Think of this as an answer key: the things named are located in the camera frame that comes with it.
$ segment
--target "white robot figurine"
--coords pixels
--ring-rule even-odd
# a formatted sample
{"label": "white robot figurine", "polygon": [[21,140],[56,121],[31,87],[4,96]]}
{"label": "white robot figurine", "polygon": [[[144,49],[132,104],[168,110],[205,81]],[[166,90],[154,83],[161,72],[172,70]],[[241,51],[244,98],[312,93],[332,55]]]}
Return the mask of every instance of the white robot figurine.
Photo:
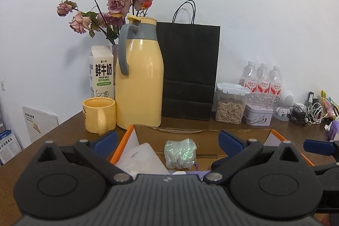
{"label": "white robot figurine", "polygon": [[279,98],[279,107],[275,110],[274,118],[281,121],[288,121],[287,114],[290,113],[289,107],[293,105],[293,93],[289,90],[283,90]]}

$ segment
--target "white container lid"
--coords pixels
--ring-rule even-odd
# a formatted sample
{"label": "white container lid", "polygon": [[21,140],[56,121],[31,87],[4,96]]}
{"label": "white container lid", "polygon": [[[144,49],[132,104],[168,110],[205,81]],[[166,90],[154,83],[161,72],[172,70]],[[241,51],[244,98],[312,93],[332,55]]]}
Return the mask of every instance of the white container lid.
{"label": "white container lid", "polygon": [[248,108],[253,113],[272,114],[274,112],[270,107],[258,106],[254,104],[247,104],[246,108]]}
{"label": "white container lid", "polygon": [[217,90],[221,90],[226,94],[234,94],[239,96],[250,94],[250,89],[248,87],[228,83],[217,83]]}

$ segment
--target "milk carton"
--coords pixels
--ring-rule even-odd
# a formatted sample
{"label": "milk carton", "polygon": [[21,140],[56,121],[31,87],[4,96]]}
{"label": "milk carton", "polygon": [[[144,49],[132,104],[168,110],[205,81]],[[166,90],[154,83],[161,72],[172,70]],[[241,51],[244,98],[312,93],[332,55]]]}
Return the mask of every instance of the milk carton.
{"label": "milk carton", "polygon": [[115,98],[113,60],[110,46],[92,46],[89,55],[91,97]]}

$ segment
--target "plastic bag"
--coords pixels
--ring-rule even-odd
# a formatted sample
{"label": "plastic bag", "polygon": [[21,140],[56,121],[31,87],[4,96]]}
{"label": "plastic bag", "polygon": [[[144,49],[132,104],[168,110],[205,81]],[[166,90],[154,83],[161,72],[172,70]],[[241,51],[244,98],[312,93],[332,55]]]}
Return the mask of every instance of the plastic bag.
{"label": "plastic bag", "polygon": [[322,99],[322,106],[324,109],[324,113],[328,113],[328,117],[332,118],[333,120],[339,115],[338,109],[339,106],[329,97],[325,91],[321,91],[321,99]]}
{"label": "plastic bag", "polygon": [[183,141],[167,141],[164,149],[167,168],[190,169],[196,160],[196,150],[196,144],[189,138]]}

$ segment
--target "snack bag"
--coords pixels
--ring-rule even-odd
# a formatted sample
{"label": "snack bag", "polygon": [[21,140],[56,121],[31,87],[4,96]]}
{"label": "snack bag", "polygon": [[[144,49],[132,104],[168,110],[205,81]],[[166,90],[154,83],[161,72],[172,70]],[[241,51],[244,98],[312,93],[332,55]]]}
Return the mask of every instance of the snack bag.
{"label": "snack bag", "polygon": [[328,117],[331,119],[335,119],[338,114],[338,108],[339,106],[332,100],[331,97],[329,97],[325,91],[321,91],[321,99],[322,99],[322,106],[324,109],[324,113],[328,113]]}

